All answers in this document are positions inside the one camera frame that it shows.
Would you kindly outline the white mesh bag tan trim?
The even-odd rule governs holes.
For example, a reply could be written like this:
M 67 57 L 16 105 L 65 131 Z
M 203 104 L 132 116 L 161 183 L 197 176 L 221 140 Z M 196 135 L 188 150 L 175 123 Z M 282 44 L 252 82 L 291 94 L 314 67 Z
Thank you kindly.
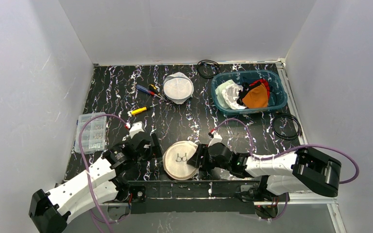
M 179 141 L 171 145 L 163 155 L 165 172 L 173 179 L 185 181 L 198 173 L 198 169 L 188 165 L 198 145 L 191 141 Z

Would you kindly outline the white bra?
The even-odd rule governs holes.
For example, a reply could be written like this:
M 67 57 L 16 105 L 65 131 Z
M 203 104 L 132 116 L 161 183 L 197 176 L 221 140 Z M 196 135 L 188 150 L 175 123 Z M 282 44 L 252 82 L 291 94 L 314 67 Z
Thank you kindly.
M 245 109 L 245 105 L 237 103 L 239 98 L 239 91 L 242 91 L 243 87 L 236 84 L 233 80 L 228 80 L 215 89 L 216 99 L 224 109 L 242 110 Z

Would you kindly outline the white mesh bag blue trim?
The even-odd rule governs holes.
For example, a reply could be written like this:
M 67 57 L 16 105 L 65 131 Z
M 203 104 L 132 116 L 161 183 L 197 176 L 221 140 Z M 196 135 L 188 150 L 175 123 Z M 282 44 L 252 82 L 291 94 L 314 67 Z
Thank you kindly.
M 164 95 L 175 104 L 183 104 L 193 96 L 193 92 L 193 82 L 184 73 L 168 75 L 163 81 Z

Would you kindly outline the orange bra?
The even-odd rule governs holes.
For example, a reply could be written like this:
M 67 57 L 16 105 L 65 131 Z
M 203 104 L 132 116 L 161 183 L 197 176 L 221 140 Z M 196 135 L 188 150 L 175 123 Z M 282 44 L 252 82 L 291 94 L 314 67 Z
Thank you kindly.
M 268 106 L 269 98 L 263 84 L 256 86 L 248 91 L 245 97 L 242 98 L 242 103 L 251 109 L 265 108 Z

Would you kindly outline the red garment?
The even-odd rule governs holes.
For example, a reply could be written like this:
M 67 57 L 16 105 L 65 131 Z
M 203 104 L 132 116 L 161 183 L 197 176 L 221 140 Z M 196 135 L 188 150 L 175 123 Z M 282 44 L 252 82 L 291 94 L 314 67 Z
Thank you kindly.
M 267 96 L 268 96 L 268 98 L 269 98 L 269 97 L 270 97 L 270 92 L 271 92 L 271 90 L 270 90 L 270 85 L 269 85 L 269 83 L 268 83 L 268 81 L 267 81 L 266 79 L 261 78 L 261 79 L 259 79 L 259 80 L 256 80 L 255 82 L 249 84 L 249 87 L 256 87 L 256 86 L 259 86 L 259 85 L 261 85 L 261 84 L 264 85 L 264 87 L 265 87 L 265 89 L 266 89 L 266 91 L 267 91 Z

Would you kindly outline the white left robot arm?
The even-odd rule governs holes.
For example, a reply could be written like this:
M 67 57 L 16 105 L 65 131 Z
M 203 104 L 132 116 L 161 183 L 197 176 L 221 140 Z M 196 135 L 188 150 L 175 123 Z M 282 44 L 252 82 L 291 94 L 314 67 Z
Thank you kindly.
M 138 132 L 107 149 L 88 171 L 49 191 L 39 189 L 31 200 L 29 217 L 40 233 L 61 233 L 80 214 L 99 204 L 118 200 L 144 202 L 144 186 L 130 186 L 122 174 L 140 161 L 162 156 L 156 134 Z

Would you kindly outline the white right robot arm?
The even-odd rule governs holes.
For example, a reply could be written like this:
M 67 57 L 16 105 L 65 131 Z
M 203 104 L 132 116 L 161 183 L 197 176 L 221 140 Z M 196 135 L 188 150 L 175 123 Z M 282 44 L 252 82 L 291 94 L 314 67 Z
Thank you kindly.
M 300 146 L 281 155 L 251 156 L 229 150 L 223 143 L 198 146 L 187 164 L 204 170 L 216 167 L 238 178 L 260 178 L 258 187 L 238 191 L 242 201 L 275 201 L 280 195 L 312 191 L 337 197 L 341 162 L 317 149 Z

